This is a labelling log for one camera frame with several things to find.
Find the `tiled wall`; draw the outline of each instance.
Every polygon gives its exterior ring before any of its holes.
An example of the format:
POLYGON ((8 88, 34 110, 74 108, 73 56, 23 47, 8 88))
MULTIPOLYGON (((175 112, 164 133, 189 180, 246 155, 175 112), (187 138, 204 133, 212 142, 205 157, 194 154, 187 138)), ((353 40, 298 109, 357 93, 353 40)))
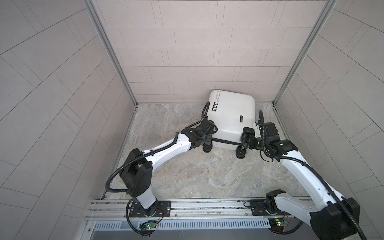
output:
POLYGON ((0 239, 70 239, 132 111, 81 0, 0 1, 0 239))
POLYGON ((94 0, 138 102, 274 100, 325 1, 94 0))
POLYGON ((384 239, 384 4, 339 0, 277 104, 304 157, 384 239))

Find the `marble floor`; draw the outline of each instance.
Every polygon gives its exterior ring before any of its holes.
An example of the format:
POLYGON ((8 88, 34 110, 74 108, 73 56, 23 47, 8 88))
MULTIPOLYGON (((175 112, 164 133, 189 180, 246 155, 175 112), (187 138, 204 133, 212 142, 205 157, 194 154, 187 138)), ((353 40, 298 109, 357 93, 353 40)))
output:
MULTIPOLYGON (((174 138, 187 125, 201 118, 204 104, 141 104, 138 106, 119 166, 134 148, 150 149, 174 138)), ((266 122, 274 122, 280 138, 283 132, 273 106, 256 104, 266 122)), ((117 176, 111 186, 125 188, 117 176)), ((292 196, 308 196, 296 178, 280 163, 268 163, 259 151, 247 150, 244 159, 235 151, 202 147, 177 155, 152 174, 152 192, 159 198, 264 197, 271 190, 283 189, 292 196)), ((106 193, 107 199, 128 199, 125 193, 106 193)))

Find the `metal corner post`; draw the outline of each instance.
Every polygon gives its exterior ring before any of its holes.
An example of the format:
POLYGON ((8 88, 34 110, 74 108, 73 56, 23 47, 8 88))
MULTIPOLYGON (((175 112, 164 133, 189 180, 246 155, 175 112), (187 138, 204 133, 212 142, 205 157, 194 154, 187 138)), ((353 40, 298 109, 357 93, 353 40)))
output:
POLYGON ((279 92, 277 93, 275 99, 272 101, 273 105, 276 106, 276 104, 280 101, 283 93, 287 89, 287 87, 288 87, 289 83, 291 82, 293 76, 295 75, 297 69, 299 68, 300 64, 304 60, 305 55, 307 54, 307 52, 311 48, 311 45, 313 44, 314 40, 316 39, 317 35, 319 34, 325 21, 327 20, 327 18, 331 14, 333 6, 335 5, 336 2, 337 2, 337 0, 328 0, 325 3, 325 5, 324 5, 322 11, 320 12, 320 15, 317 18, 310 34, 308 35, 307 40, 305 41, 303 47, 301 48, 299 54, 297 55, 295 62, 293 63, 290 71, 288 72, 288 75, 285 78, 279 92))
POLYGON ((96 31, 97 33, 99 34, 99 37, 102 41, 102 43, 104 44, 104 46, 106 47, 106 50, 107 50, 107 53, 108 55, 111 57, 111 61, 112 61, 112 64, 114 66, 114 68, 116 69, 116 72, 118 73, 121 81, 123 82, 123 85, 125 87, 125 89, 128 91, 135 107, 137 106, 137 101, 133 95, 133 92, 131 90, 131 88, 129 87, 129 84, 128 84, 128 81, 127 81, 127 78, 125 77, 124 75, 124 72, 123 70, 121 69, 121 66, 119 64, 119 61, 115 55, 115 52, 113 51, 113 48, 111 46, 111 43, 107 37, 107 34, 106 32, 104 31, 104 28, 103 28, 103 25, 101 24, 101 21, 96 13, 96 10, 92 4, 92 0, 83 0, 83 3, 84 3, 84 6, 89 14, 89 16, 91 17, 91 20, 93 22, 93 25, 95 26, 96 28, 96 31))

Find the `black caster wheel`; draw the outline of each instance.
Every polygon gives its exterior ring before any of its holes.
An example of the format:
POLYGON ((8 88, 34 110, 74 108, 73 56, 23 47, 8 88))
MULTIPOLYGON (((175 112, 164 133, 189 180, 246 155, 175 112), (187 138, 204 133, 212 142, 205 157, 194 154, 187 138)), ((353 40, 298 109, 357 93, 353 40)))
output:
POLYGON ((210 152, 212 150, 213 144, 211 143, 210 145, 203 144, 203 151, 204 152, 210 152))
POLYGON ((243 147, 241 147, 241 146, 238 146, 238 147, 236 148, 236 157, 237 157, 238 159, 243 159, 243 158, 245 158, 245 155, 247 154, 247 151, 246 151, 245 149, 242 150, 242 148, 243 148, 243 147))

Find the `black mounting plate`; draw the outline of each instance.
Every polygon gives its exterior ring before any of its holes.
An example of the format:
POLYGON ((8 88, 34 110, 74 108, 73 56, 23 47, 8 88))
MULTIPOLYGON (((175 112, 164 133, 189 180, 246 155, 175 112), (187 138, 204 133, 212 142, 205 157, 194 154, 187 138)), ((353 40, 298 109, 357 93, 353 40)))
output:
MULTIPOLYGON (((157 207, 160 208, 164 214, 162 214, 162 217, 169 217, 170 216, 170 201, 159 201, 157 207)), ((133 210, 129 211, 129 217, 146 217, 141 211, 140 207, 141 205, 135 202, 133 205, 133 210)), ((159 211, 156 211, 152 216, 150 217, 159 217, 159 211)))
MULTIPOLYGON (((265 210, 264 199, 252 199, 249 203, 251 204, 252 216, 274 216, 265 210)), ((276 215, 284 215, 284 213, 277 210, 276 215)))

